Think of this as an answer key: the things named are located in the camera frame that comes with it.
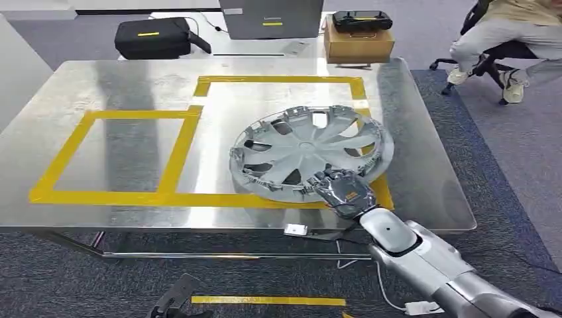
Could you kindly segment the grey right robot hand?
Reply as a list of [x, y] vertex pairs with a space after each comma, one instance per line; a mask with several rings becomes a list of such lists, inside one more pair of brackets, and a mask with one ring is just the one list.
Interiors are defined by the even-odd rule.
[[369, 184], [352, 170], [325, 169], [307, 183], [342, 219], [355, 220], [378, 207]]

